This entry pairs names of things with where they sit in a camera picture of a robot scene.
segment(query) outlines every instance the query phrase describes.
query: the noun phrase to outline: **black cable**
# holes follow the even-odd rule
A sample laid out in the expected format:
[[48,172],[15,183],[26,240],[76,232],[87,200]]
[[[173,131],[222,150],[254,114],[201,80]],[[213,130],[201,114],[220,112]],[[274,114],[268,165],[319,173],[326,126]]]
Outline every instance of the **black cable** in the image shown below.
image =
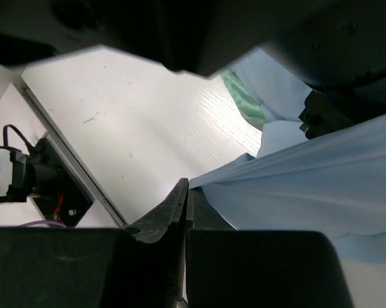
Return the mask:
[[20,130],[18,130],[14,125],[12,124],[8,124],[8,125],[5,125],[3,127],[3,146],[5,148],[9,148],[9,141],[8,141],[8,128],[11,128],[18,136],[19,138],[21,138],[23,140],[23,142],[25,143],[26,147],[28,148],[28,151],[29,153],[32,153],[34,147],[32,146],[32,144],[30,144],[30,142],[27,140],[27,138],[25,138],[25,136],[23,136],[23,134],[21,133]]

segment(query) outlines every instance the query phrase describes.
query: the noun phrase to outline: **purple cable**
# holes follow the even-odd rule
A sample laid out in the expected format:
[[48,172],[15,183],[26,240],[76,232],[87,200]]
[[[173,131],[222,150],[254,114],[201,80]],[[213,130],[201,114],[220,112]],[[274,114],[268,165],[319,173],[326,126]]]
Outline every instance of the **purple cable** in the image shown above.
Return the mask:
[[18,227],[30,227],[30,226],[36,226],[36,225],[51,225],[51,226],[66,228],[66,226],[63,223],[59,223],[53,220],[36,220],[36,221],[31,221],[30,223],[24,223],[23,225],[19,225]]

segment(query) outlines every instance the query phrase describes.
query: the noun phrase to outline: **purple wire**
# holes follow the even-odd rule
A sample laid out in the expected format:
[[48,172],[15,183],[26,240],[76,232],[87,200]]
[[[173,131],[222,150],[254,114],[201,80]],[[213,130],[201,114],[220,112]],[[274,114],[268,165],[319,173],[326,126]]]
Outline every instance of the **purple wire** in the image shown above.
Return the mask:
[[36,221],[31,221],[30,223],[24,223],[23,225],[19,225],[18,227],[30,227],[30,226],[36,226],[36,225],[51,225],[51,226],[66,228],[66,226],[63,223],[59,223],[53,220],[36,220]]

